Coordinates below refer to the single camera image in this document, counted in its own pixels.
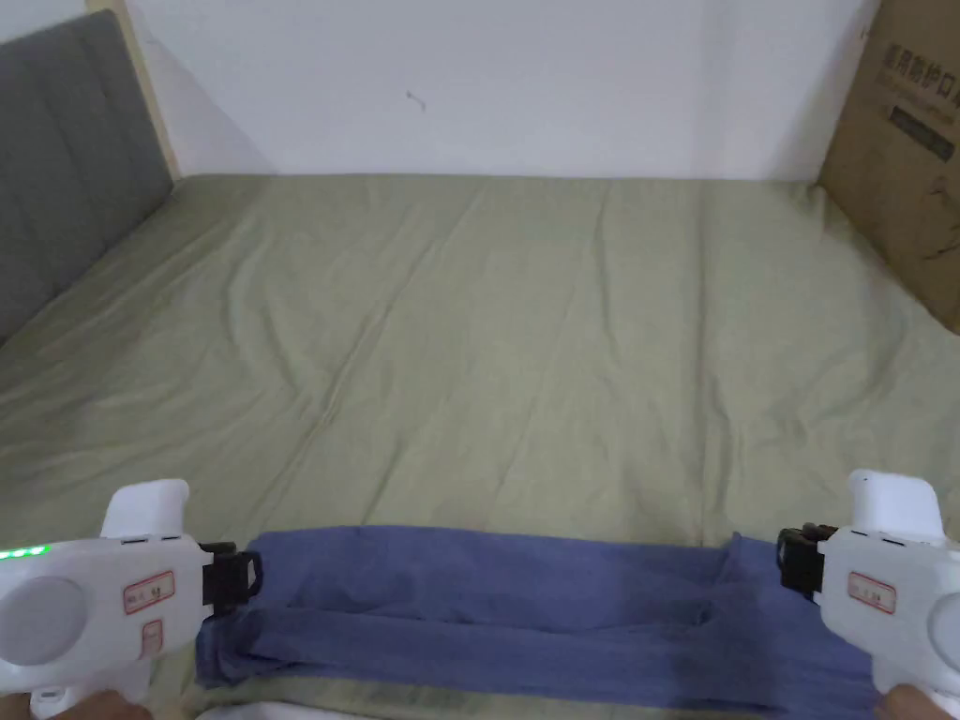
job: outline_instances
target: cardboard box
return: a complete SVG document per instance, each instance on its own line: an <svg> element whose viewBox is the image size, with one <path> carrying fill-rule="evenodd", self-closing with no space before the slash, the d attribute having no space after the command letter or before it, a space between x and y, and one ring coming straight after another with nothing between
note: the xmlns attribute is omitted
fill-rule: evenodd
<svg viewBox="0 0 960 720"><path fill-rule="evenodd" d="M960 332L960 0L884 0L820 183Z"/></svg>

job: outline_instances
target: folded fabric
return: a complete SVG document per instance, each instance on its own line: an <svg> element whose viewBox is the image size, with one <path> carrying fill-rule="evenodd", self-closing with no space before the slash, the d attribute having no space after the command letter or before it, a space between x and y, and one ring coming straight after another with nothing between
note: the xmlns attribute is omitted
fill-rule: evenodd
<svg viewBox="0 0 960 720"><path fill-rule="evenodd" d="M208 620L202 684L324 676L659 708L868 718L870 659L780 587L772 544L408 527L268 533L264 587Z"/></svg>

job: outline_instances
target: white wall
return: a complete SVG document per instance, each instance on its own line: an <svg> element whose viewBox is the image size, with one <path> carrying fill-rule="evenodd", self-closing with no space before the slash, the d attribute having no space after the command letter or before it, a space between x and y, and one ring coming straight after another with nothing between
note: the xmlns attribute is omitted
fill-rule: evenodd
<svg viewBox="0 0 960 720"><path fill-rule="evenodd" d="M84 0L0 0L0 41L85 12Z"/></svg>
<svg viewBox="0 0 960 720"><path fill-rule="evenodd" d="M185 175L812 179L876 0L128 4Z"/></svg>

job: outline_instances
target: green led light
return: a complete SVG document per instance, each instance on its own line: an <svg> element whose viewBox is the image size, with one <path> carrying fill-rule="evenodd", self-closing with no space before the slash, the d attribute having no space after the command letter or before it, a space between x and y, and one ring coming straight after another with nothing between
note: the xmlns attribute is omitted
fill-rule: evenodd
<svg viewBox="0 0 960 720"><path fill-rule="evenodd" d="M18 547L16 550L0 550L0 560L10 558L27 558L43 555L50 552L50 545L35 545L34 547Z"/></svg>

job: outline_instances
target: mattress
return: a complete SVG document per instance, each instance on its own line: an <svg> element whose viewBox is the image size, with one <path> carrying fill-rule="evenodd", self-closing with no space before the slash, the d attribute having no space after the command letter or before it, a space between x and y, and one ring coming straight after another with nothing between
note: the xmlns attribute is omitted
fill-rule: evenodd
<svg viewBox="0 0 960 720"><path fill-rule="evenodd" d="M114 490L158 477L189 481L205 541L357 523L772 540L842 524L857 467L928 478L958 534L958 364L817 188L193 178L0 348L0 545L95 535ZM663 715L191 677L189 653L159 664L161 716Z"/></svg>

